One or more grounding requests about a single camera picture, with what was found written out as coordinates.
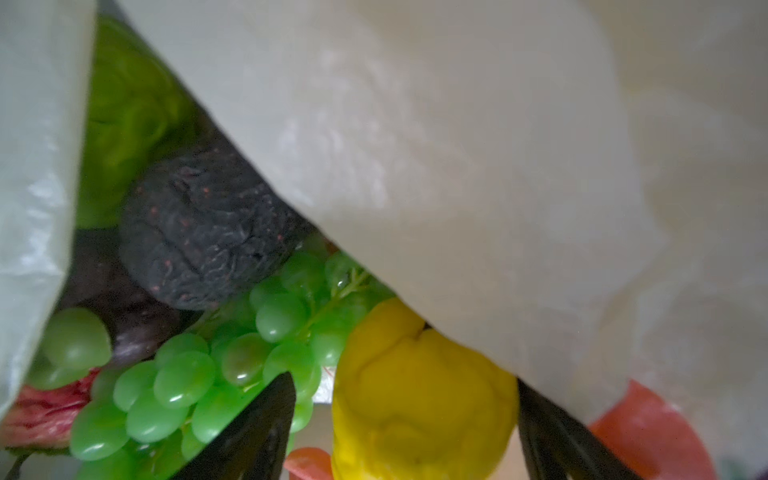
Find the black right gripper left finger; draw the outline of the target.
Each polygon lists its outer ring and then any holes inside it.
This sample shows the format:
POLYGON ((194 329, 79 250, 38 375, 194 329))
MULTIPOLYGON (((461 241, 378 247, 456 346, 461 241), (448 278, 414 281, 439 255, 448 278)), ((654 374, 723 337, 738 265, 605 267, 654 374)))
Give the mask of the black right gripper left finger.
POLYGON ((279 374, 173 478, 278 480, 286 457, 295 403, 291 374, 279 374))

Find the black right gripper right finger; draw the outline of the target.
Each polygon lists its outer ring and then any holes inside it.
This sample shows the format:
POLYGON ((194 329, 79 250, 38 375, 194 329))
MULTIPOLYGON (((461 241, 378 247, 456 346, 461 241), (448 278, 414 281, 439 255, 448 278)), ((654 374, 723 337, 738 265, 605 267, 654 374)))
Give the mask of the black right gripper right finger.
POLYGON ((518 428, 529 477, 534 480, 640 480, 582 423, 522 380, 518 428))

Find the cream plastic bag with fruit print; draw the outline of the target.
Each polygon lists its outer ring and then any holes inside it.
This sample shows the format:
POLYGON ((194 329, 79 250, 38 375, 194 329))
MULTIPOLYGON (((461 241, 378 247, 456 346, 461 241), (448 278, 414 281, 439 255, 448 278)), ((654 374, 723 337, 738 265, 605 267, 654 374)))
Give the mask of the cream plastic bag with fruit print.
POLYGON ((767 468, 763 1, 122 1, 277 193, 584 422, 767 468))

